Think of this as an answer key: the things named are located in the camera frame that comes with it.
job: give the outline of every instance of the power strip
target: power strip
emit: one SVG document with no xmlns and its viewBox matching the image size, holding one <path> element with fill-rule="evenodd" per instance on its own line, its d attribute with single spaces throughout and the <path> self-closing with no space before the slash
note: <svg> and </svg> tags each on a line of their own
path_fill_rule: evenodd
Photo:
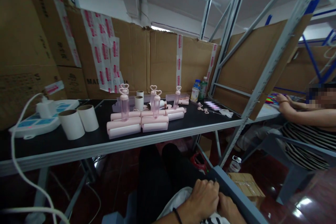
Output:
<svg viewBox="0 0 336 224">
<path fill-rule="evenodd" d="M 37 135 L 42 135 L 55 130 L 61 123 L 58 119 L 58 114 L 65 111 L 75 109 L 79 106 L 78 100 L 58 100 L 55 101 L 57 113 L 51 118 L 42 119 L 39 113 L 26 118 L 17 126 L 15 137 L 25 140 L 31 139 Z"/>
</svg>

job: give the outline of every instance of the black pants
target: black pants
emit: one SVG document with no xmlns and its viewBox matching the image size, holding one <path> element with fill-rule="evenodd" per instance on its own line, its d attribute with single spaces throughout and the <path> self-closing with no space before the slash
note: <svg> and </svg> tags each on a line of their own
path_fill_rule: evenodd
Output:
<svg viewBox="0 0 336 224">
<path fill-rule="evenodd" d="M 137 224 L 156 221 L 174 194 L 184 187 L 193 188 L 197 179 L 215 180 L 198 171 L 176 145 L 165 145 L 162 159 L 155 145 L 143 147 L 139 155 Z"/>
</svg>

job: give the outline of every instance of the plastic water bottle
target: plastic water bottle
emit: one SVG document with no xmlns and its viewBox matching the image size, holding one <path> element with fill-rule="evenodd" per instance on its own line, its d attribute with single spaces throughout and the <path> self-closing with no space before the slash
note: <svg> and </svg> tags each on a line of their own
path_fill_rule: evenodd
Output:
<svg viewBox="0 0 336 224">
<path fill-rule="evenodd" d="M 194 102 L 197 102 L 198 100 L 198 94 L 200 93 L 200 80 L 196 79 L 195 84 L 191 89 L 191 97 L 190 100 L 193 100 Z"/>
<path fill-rule="evenodd" d="M 233 156 L 231 164 L 230 164 L 227 172 L 228 173 L 239 172 L 240 169 L 241 169 L 241 166 L 240 166 L 241 163 L 242 163 L 242 159 L 240 157 Z"/>
<path fill-rule="evenodd" d="M 199 89 L 199 99 L 204 99 L 206 97 L 206 91 L 207 91 L 207 85 L 208 85 L 208 78 L 206 76 L 203 77 L 203 81 L 200 84 L 200 89 Z"/>
</svg>

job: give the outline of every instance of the bracelet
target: bracelet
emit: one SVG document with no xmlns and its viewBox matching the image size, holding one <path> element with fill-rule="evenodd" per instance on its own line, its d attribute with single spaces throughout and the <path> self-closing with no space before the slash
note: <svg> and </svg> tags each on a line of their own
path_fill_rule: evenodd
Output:
<svg viewBox="0 0 336 224">
<path fill-rule="evenodd" d="M 179 213 L 177 212 L 176 208 L 173 208 L 173 212 L 175 213 L 176 218 L 178 219 L 179 224 L 182 224 L 181 218 L 180 218 Z"/>
<path fill-rule="evenodd" d="M 288 103 L 289 103 L 289 101 L 288 101 L 288 100 L 279 101 L 278 103 L 280 104 L 280 103 L 283 103 L 283 102 L 288 102 Z"/>
</svg>

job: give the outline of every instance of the striped shirt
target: striped shirt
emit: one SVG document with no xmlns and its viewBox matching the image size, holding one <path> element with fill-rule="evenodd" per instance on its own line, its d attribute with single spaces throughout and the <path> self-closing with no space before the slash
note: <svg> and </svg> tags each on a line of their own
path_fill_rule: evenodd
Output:
<svg viewBox="0 0 336 224">
<path fill-rule="evenodd" d="M 336 152 L 336 132 L 292 122 L 280 129 L 284 137 Z M 328 169 L 329 164 L 320 156 L 301 147 L 284 142 L 287 156 L 307 170 Z"/>
</svg>

